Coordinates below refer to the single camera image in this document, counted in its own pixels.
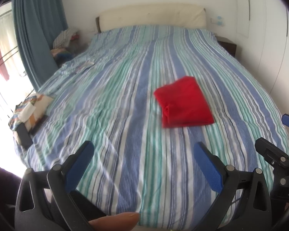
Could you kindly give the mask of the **person's left hand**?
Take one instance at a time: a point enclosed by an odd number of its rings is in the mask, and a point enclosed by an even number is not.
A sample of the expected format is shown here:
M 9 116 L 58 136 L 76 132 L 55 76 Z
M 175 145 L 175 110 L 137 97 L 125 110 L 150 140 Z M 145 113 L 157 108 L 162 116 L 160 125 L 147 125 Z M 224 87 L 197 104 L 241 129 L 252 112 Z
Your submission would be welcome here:
M 89 221 L 89 224 L 97 231 L 130 231 L 138 223 L 140 214 L 137 212 L 125 212 L 117 215 L 105 216 Z

